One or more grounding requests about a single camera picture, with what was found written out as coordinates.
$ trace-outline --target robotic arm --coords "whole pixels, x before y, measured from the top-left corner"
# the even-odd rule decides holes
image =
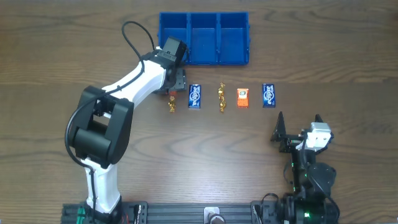
[[[186,49],[181,40],[169,37],[163,49],[158,47],[142,56],[143,73],[139,63],[116,83],[102,89],[89,86],[81,94],[79,113],[74,117],[68,142],[85,165],[88,184],[86,210],[94,213],[96,220],[104,223],[120,221],[122,208],[117,186],[117,163],[129,143],[134,108],[154,91],[178,90],[175,86],[183,73],[179,66]],[[123,89],[114,91],[124,85]],[[94,116],[109,118],[108,125],[95,121]]]

